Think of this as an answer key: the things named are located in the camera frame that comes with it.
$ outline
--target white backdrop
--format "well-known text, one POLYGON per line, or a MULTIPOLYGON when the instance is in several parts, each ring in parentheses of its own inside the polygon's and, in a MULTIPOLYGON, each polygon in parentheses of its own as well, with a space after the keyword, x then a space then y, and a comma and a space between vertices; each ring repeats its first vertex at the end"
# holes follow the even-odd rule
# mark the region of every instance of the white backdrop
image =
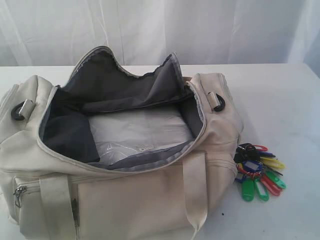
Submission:
POLYGON ((0 0, 0 66, 307 63, 320 76, 318 0, 0 0))

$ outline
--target white table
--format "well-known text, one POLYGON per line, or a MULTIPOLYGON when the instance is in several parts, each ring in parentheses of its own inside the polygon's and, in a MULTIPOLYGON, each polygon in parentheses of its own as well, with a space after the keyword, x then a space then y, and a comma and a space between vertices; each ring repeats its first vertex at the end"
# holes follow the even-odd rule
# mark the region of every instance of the white table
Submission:
MULTIPOLYGON (((155 66, 127 66, 142 75, 155 66)), ((72 66, 0 67, 0 95, 39 75, 63 85, 72 66)), ((243 118, 242 142, 269 147, 287 169, 287 189, 268 202, 245 202, 234 183, 198 240, 320 239, 320 79, 305 64, 183 65, 184 76, 223 73, 243 118)), ((0 239, 22 240, 0 215, 0 239)))

